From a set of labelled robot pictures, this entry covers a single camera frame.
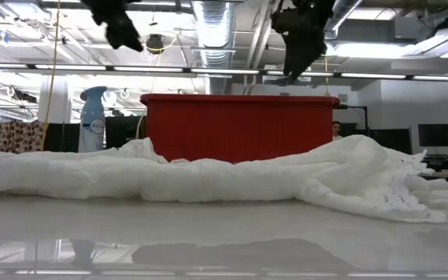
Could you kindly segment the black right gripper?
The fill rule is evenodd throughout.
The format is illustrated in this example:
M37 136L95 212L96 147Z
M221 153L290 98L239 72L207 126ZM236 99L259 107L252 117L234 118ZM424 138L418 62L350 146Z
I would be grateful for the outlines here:
M284 8L285 0L278 0L270 15L271 28L276 33L312 34L319 37L284 36L286 45L284 75L288 80L297 78L324 54L325 26L334 15L336 0L289 0L292 7Z

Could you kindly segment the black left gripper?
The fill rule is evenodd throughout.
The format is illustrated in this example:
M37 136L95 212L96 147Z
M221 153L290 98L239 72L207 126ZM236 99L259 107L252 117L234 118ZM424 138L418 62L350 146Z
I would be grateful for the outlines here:
M137 52L143 51L140 35L126 14L124 0L80 0L80 2L92 13L96 25L107 24L106 38L113 49L125 46Z

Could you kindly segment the red plastic laundry basket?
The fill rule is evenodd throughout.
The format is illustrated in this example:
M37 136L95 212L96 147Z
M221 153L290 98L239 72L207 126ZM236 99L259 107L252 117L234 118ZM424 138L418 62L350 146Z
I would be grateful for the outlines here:
M167 160L230 163L309 152L332 140L333 96L145 94L146 135Z

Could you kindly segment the white lace cloth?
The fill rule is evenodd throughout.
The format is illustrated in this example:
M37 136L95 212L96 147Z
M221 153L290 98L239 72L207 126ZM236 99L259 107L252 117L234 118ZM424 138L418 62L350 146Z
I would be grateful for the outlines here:
M426 180L423 159L353 135L275 159L168 161L145 138L101 152L0 152L0 193L183 203L296 199L391 221L445 222L448 181Z

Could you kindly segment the black ceiling dome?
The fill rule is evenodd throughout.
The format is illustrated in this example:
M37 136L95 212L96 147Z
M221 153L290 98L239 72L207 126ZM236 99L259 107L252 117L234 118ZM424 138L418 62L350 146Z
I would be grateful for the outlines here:
M145 42L146 49L151 54L162 54L164 52L163 35L152 33Z

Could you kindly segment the light blue air freshener bottle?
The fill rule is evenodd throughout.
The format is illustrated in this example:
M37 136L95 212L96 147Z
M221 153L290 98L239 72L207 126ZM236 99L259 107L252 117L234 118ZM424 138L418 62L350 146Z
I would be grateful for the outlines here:
M94 86L80 95L85 103L81 112L78 152L98 152L103 149L105 114L102 99L106 91L106 86Z

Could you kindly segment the brown floral fabric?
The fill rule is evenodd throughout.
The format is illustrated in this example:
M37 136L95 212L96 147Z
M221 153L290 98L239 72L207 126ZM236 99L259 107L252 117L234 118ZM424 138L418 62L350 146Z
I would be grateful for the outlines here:
M41 151L44 123L10 121L0 127L0 152L15 154Z

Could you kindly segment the silver ventilation duct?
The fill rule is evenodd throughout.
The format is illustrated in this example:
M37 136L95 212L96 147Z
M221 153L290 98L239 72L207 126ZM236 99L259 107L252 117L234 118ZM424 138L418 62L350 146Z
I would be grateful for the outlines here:
M230 68L233 58L235 2L193 1L201 65L204 68Z

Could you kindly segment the black wall monitor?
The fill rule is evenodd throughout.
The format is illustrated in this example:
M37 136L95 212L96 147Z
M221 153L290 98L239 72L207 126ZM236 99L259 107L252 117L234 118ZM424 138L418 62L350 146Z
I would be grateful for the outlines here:
M448 147L448 124L419 124L419 145L423 147Z

